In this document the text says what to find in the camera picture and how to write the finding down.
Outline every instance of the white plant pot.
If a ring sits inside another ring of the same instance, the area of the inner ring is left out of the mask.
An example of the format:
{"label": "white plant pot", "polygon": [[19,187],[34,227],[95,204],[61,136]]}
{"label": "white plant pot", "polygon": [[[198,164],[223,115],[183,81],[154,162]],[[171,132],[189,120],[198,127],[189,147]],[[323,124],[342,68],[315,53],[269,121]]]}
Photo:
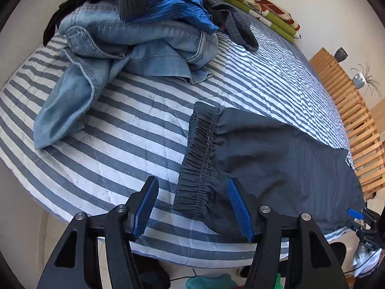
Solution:
{"label": "white plant pot", "polygon": [[358,72],[352,79],[357,89],[361,89],[366,84],[366,79],[361,72]]}

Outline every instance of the silver bolt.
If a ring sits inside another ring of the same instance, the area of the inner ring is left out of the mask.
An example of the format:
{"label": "silver bolt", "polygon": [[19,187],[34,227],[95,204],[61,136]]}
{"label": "silver bolt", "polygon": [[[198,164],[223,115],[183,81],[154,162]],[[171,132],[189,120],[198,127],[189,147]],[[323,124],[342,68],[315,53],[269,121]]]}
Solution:
{"label": "silver bolt", "polygon": [[269,213],[271,211],[271,208],[268,207],[267,205],[262,205],[260,208],[262,213]]}
{"label": "silver bolt", "polygon": [[127,207],[124,204],[119,204],[115,209],[118,213],[122,213],[127,209]]}
{"label": "silver bolt", "polygon": [[307,214],[307,213],[302,213],[301,217],[305,221],[311,220],[310,214]]}
{"label": "silver bolt", "polygon": [[85,213],[84,212],[79,212],[78,214],[75,215],[75,218],[77,220],[82,220],[82,219],[84,219],[84,217],[85,217]]}

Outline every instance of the red and green textile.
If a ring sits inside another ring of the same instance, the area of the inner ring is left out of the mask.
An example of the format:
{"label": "red and green textile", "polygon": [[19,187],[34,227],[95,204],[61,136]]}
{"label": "red and green textile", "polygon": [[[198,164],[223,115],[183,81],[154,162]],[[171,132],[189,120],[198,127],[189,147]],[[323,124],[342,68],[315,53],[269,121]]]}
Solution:
{"label": "red and green textile", "polygon": [[247,5],[243,4],[242,2],[238,0],[223,0],[227,3],[230,3],[231,5],[238,7],[242,11],[250,14],[252,17],[258,19],[260,22],[265,24],[267,27],[270,27],[272,30],[274,30],[277,34],[279,34],[281,37],[285,38],[287,41],[293,43],[294,38],[293,36],[289,35],[287,32],[279,28],[276,24],[273,24],[271,21],[263,17],[261,14],[257,13],[256,11],[249,8]]}
{"label": "red and green textile", "polygon": [[259,3],[255,2],[254,0],[238,0],[238,1],[243,3],[244,5],[248,6],[252,10],[256,11],[257,13],[261,14],[263,17],[265,17],[266,19],[271,21],[273,24],[277,25],[279,28],[281,28],[283,31],[287,32],[289,35],[293,36],[295,39],[301,38],[301,35],[299,34],[299,32],[297,32],[289,24],[285,23],[276,14],[274,14],[273,12],[270,12],[263,5],[260,5]]}
{"label": "red and green textile", "polygon": [[298,23],[295,20],[293,20],[290,13],[286,12],[283,8],[276,6],[274,3],[270,2],[269,0],[254,0],[254,1],[263,5],[268,10],[272,11],[274,14],[276,14],[284,22],[288,23],[295,30],[297,31],[300,30],[300,26],[298,25]]}

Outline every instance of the denim shirt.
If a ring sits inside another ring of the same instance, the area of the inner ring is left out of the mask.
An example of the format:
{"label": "denim shirt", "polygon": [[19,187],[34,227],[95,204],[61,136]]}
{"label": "denim shirt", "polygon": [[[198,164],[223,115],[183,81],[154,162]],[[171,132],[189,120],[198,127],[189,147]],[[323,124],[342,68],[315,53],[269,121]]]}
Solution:
{"label": "denim shirt", "polygon": [[36,117],[36,149],[82,129],[83,115],[122,69],[196,84],[212,75],[203,66],[218,52],[215,34],[181,21],[122,22],[116,0],[86,2],[62,20],[59,33],[71,65]]}

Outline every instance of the striped quilt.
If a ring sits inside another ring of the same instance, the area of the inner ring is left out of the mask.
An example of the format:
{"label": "striped quilt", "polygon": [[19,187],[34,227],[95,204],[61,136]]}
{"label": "striped quilt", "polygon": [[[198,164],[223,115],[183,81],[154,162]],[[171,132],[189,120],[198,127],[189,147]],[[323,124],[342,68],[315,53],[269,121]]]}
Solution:
{"label": "striped quilt", "polygon": [[[226,243],[202,222],[173,210],[194,103],[276,118],[332,147],[349,149],[334,103],[307,63],[262,26],[252,26],[257,53],[217,33],[219,52],[207,67],[214,76],[196,85],[121,72],[86,114],[84,130],[37,151],[33,122],[69,66],[60,52],[66,40],[56,35],[1,90],[0,157],[33,198],[65,222],[80,210],[96,215],[125,203],[155,175],[159,196],[144,235],[131,245],[134,252],[195,267],[248,265],[255,245]],[[283,240],[281,257],[287,253]]]}

